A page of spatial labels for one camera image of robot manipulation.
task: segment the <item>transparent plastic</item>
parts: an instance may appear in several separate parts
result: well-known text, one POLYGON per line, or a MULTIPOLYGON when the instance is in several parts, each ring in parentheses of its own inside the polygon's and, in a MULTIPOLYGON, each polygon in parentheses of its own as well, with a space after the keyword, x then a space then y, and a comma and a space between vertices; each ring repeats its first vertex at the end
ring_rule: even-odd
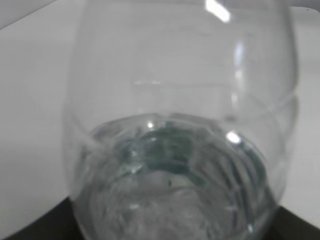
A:
POLYGON ((63 141, 86 239, 261 239, 296 85, 284 0, 89 0, 63 141))

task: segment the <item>white wall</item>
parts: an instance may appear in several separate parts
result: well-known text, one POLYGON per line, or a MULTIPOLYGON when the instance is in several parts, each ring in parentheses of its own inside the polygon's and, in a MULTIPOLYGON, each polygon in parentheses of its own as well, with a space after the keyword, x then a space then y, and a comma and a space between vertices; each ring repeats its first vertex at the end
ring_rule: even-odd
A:
POLYGON ((54 0, 0 0, 0 29, 54 0))

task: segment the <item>black base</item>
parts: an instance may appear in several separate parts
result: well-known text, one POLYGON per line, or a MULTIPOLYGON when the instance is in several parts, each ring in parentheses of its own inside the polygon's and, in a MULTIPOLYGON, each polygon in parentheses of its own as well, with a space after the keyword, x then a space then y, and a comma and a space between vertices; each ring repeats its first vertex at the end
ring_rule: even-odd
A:
MULTIPOLYGON (((68 199, 5 240, 84 240, 68 199)), ((263 240, 320 240, 320 230, 281 207, 263 240)))

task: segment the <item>white surface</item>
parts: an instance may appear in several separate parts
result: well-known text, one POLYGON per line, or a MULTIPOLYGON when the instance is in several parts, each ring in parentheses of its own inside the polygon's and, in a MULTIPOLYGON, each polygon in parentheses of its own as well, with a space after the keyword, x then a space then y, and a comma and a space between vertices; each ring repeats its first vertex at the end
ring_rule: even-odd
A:
POLYGON ((0 0, 0 29, 54 0, 0 0))
MULTIPOLYGON (((61 107, 82 2, 58 0, 0 31, 0 238, 67 196, 61 107)), ((294 9, 300 121, 283 205, 320 227, 320 14, 294 9)))

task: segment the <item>clear water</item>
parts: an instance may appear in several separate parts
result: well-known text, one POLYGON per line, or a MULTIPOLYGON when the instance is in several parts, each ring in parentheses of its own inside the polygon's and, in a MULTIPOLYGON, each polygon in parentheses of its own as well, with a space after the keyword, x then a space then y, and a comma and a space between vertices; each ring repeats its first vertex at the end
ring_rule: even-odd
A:
POLYGON ((277 205, 262 156, 190 115, 107 122, 83 144, 73 203, 91 240, 256 240, 277 205))

